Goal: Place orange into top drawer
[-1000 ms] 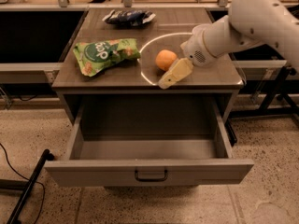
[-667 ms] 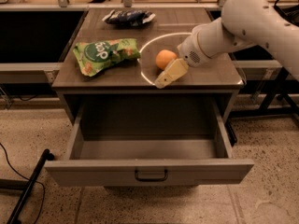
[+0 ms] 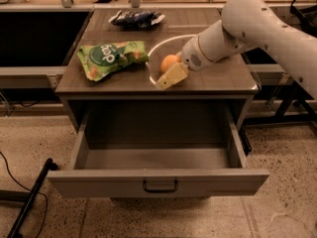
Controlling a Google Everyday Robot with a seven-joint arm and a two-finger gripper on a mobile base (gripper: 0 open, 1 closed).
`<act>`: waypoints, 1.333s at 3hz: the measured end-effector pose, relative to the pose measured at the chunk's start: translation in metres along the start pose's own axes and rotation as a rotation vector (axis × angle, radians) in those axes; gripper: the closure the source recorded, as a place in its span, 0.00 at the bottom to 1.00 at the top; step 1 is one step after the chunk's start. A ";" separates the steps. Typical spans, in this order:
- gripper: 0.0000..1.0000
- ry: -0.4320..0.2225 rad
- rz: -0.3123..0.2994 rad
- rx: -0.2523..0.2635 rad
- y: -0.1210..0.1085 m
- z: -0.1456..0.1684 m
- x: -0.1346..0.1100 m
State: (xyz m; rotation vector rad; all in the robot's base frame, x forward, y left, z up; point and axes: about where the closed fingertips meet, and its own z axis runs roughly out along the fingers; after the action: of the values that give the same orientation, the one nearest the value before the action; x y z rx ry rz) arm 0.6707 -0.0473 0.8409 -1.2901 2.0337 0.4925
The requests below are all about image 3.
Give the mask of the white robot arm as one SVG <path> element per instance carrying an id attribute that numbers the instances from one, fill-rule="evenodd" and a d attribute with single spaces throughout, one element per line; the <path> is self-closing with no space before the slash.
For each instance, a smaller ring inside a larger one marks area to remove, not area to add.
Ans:
<path id="1" fill-rule="evenodd" d="M 157 81 L 167 89 L 226 57 L 260 48 L 317 99 L 317 38 L 282 22 L 263 0 L 228 0 L 221 18 L 193 36 Z"/>

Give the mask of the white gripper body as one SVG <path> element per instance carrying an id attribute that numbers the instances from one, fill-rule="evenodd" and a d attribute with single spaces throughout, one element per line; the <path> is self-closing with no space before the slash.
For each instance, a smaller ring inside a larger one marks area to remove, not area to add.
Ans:
<path id="1" fill-rule="evenodd" d="M 212 61 L 202 53 L 197 35 L 182 35 L 180 39 L 183 43 L 180 49 L 181 60 L 189 69 L 200 71 L 212 64 Z"/>

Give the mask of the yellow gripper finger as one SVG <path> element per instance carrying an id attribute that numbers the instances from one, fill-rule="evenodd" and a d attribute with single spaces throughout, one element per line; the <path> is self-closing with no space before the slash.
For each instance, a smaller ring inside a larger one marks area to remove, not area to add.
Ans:
<path id="1" fill-rule="evenodd" d="M 176 62 L 158 79 L 157 87 L 168 89 L 186 79 L 188 75 L 188 66 L 183 62 Z"/>

